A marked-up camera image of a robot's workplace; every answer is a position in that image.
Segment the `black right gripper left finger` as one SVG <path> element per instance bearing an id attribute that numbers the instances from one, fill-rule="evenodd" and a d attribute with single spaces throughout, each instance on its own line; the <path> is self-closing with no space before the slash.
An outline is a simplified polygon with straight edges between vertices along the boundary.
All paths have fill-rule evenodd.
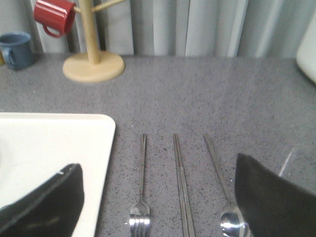
<path id="1" fill-rule="evenodd" d="M 0 210 L 2 237 L 70 237 L 84 204 L 81 165 L 66 165 L 35 190 Z"/>

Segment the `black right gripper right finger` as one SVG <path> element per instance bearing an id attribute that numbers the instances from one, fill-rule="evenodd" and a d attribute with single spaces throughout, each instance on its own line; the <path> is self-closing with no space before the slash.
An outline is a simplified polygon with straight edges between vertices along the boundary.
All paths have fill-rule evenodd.
<path id="1" fill-rule="evenodd" d="M 235 197 L 256 237 L 314 237 L 316 197 L 238 154 Z"/>

